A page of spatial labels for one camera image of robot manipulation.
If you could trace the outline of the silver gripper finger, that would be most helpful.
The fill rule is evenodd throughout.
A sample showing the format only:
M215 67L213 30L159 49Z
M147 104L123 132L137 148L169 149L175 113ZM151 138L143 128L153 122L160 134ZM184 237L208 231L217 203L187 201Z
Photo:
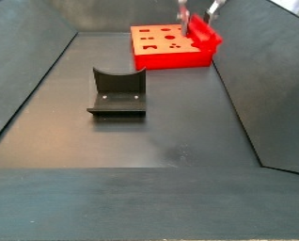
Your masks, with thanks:
M207 24L211 23L211 21L213 20L215 16L216 16L216 12L219 10L219 8L224 5L226 0L213 0L209 8L207 9L207 11L204 12L204 21Z
M181 21L181 34L187 35L189 12L185 6L187 0L179 0L177 19Z

